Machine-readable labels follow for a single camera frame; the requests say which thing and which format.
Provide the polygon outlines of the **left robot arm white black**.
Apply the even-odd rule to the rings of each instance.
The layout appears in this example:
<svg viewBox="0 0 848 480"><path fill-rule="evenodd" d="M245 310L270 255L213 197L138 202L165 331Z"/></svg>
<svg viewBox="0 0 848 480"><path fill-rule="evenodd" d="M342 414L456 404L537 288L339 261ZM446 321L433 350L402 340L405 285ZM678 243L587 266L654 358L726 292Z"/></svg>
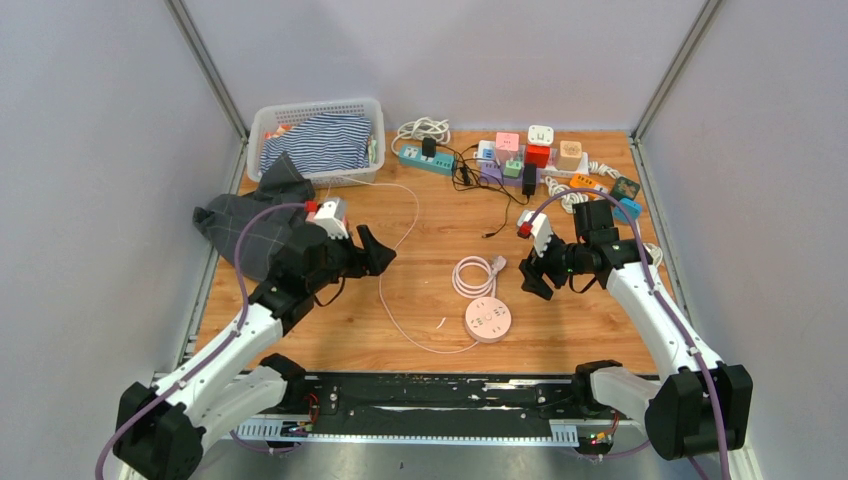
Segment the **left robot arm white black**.
<svg viewBox="0 0 848 480"><path fill-rule="evenodd" d="M298 411L307 389L286 357L274 354L238 375L313 310L321 289L385 272L395 251L367 226L356 230L359 245L312 223L296 228L226 329L169 375L125 390L106 452L147 479L188 479L215 443L253 415L274 406Z"/></svg>

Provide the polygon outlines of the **orange power strip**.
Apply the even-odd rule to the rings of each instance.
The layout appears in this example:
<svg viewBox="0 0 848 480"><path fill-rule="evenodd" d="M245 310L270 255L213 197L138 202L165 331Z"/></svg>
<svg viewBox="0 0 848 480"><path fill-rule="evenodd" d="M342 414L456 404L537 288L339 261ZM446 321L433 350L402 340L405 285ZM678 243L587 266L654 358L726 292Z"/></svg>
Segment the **orange power strip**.
<svg viewBox="0 0 848 480"><path fill-rule="evenodd" d="M572 188L584 188L584 189L592 189L597 192L609 193L610 190L607 186L603 185L599 181L594 180L590 176L583 174L575 174L569 181L569 186Z"/></svg>

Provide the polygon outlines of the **blue cube socket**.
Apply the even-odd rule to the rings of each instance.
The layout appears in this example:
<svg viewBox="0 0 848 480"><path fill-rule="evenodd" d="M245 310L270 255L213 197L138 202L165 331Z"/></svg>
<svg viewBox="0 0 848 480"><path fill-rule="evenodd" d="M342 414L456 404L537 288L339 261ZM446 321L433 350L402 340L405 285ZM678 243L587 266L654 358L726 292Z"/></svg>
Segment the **blue cube socket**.
<svg viewBox="0 0 848 480"><path fill-rule="evenodd" d="M613 209L613 218L617 222L628 223L630 220L638 221L643 212L643 207L629 198L622 198Z"/></svg>

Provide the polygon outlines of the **round pink power strip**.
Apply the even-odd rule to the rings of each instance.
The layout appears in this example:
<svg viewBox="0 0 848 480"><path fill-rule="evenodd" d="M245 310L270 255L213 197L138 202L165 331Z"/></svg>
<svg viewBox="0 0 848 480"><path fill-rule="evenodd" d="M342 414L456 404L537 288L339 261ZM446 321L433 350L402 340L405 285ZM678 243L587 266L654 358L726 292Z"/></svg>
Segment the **round pink power strip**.
<svg viewBox="0 0 848 480"><path fill-rule="evenodd" d="M503 340L512 326L506 304L494 297L473 299L466 308L464 327L477 342L491 344Z"/></svg>

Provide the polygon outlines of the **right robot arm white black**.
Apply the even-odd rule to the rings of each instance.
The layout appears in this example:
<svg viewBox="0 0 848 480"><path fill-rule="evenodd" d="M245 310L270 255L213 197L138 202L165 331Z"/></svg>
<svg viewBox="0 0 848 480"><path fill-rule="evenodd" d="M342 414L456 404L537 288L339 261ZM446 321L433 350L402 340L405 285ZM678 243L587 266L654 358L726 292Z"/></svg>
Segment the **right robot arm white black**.
<svg viewBox="0 0 848 480"><path fill-rule="evenodd" d="M657 368L648 381L613 360L579 365L571 403L584 417L613 409L637 423L666 460L742 448L747 437L753 380L742 365L727 364L688 325L662 284L638 237L621 237L608 200L575 205L576 240L557 236L541 210L526 210L517 233L533 247L519 264L524 291L545 300L572 287L579 275L623 308Z"/></svg>

